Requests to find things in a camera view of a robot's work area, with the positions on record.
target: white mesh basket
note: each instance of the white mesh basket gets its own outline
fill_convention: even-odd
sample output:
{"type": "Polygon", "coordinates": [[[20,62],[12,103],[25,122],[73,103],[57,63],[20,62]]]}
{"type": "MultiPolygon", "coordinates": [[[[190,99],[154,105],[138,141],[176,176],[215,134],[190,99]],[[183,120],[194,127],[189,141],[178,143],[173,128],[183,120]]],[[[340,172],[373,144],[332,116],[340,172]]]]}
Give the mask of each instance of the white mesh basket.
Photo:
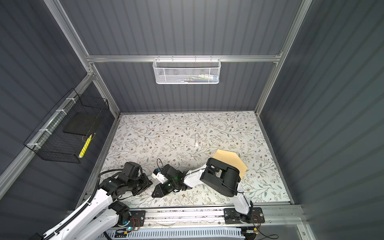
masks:
{"type": "Polygon", "coordinates": [[[217,84],[221,62],[194,61],[173,62],[153,61],[156,83],[158,84],[217,84]]]}

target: black wire basket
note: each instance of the black wire basket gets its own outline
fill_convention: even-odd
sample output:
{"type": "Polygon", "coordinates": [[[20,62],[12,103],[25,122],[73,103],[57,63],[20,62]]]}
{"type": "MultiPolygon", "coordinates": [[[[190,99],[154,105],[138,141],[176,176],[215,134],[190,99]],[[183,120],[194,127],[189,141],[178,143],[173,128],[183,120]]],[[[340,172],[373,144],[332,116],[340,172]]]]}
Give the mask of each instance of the black wire basket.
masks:
{"type": "Polygon", "coordinates": [[[43,160],[80,163],[108,111],[106,99],[76,94],[45,129],[36,127],[24,145],[43,160]]]}

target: gray wall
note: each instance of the gray wall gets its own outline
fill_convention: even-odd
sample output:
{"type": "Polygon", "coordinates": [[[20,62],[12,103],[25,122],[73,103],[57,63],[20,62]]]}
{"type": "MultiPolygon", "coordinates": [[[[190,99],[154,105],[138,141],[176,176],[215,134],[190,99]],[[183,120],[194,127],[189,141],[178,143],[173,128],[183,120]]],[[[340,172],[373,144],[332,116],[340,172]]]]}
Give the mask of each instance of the gray wall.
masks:
{"type": "Polygon", "coordinates": [[[384,1],[314,1],[261,118],[322,239],[384,234],[384,1]]]}
{"type": "Polygon", "coordinates": [[[222,63],[218,84],[157,84],[152,63],[96,63],[121,112],[254,110],[273,63],[222,63]]]}
{"type": "Polygon", "coordinates": [[[90,55],[273,55],[299,0],[61,1],[90,55]]]}
{"type": "Polygon", "coordinates": [[[42,0],[0,1],[0,173],[85,74],[42,0]]]}
{"type": "MultiPolygon", "coordinates": [[[[0,1],[0,172],[86,72],[44,2],[0,1]]],[[[86,95],[99,96],[94,84],[86,95]]],[[[0,200],[0,239],[28,239],[74,209],[114,121],[100,127],[81,164],[34,157],[0,200]]]]}

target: yellow connector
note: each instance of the yellow connector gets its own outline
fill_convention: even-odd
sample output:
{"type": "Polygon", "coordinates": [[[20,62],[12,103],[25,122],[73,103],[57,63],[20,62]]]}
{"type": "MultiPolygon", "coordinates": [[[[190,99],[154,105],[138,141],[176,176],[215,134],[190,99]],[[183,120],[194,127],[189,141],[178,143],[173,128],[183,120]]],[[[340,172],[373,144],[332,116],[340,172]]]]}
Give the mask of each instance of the yellow connector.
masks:
{"type": "Polygon", "coordinates": [[[83,147],[83,149],[81,150],[81,152],[79,154],[79,158],[84,157],[85,151],[87,151],[88,145],[91,142],[91,140],[92,140],[92,134],[89,136],[87,141],[85,141],[84,147],[83,147]]]}

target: leaf pattern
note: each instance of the leaf pattern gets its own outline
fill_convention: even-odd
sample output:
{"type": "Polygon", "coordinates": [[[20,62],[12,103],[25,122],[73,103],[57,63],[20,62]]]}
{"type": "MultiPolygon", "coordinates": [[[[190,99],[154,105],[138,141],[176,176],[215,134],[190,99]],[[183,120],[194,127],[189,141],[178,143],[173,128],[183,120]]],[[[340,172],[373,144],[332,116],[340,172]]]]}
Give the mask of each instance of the leaf pattern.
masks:
{"type": "MultiPolygon", "coordinates": [[[[228,197],[203,185],[172,192],[162,199],[151,197],[159,183],[151,177],[157,168],[157,158],[186,171],[205,164],[217,149],[237,153],[247,165],[242,185],[254,203],[289,201],[252,111],[123,115],[102,171],[122,168],[129,161],[142,166],[153,185],[142,194],[122,201],[130,208],[230,204],[228,197]],[[198,147],[195,147],[196,133],[198,147]]],[[[105,174],[102,179],[112,174],[105,174]]]]}

